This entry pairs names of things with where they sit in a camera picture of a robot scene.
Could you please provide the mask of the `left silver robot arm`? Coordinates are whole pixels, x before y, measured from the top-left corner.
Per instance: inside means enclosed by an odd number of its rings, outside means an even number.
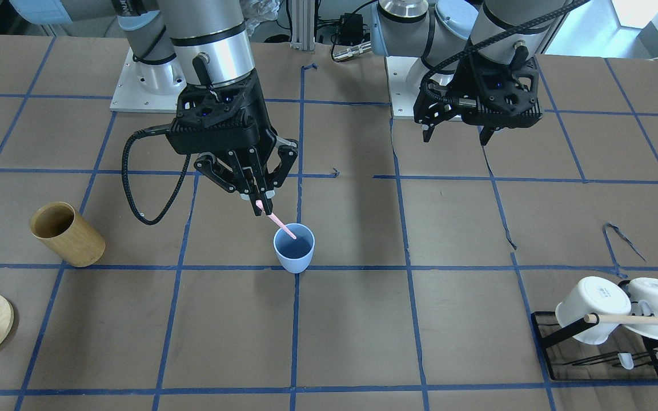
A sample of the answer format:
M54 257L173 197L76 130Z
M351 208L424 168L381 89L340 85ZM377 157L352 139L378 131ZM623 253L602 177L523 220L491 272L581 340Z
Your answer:
M371 47L385 57L418 59L414 122L428 142L459 117L488 144L504 128L530 128L543 117L533 54L558 17L581 1L379 1Z

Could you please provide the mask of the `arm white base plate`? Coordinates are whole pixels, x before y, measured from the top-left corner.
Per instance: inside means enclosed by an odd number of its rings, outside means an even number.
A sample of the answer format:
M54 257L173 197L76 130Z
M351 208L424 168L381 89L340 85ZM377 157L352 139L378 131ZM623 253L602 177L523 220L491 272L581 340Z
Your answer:
M391 97L392 117L413 120L414 104L420 81L428 68L415 57L386 57L387 85Z
M113 91L110 109L133 114L174 115L178 95L185 85L177 59L163 65L146 65L134 62L133 52L129 50Z

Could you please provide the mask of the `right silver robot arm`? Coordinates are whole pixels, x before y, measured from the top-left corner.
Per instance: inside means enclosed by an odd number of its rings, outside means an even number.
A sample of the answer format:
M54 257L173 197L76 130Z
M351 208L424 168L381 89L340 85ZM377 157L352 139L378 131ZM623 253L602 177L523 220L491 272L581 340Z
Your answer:
M191 164L225 192L251 203L256 215L272 215L272 197L298 158L298 143L280 138L266 109L238 1L13 1L17 13L37 25L69 24L114 15L130 42L133 62L170 74L183 85L170 124L143 128L126 141L121 183L135 217L161 221ZM152 220L136 208L129 161L133 144L164 135L185 161L164 210Z

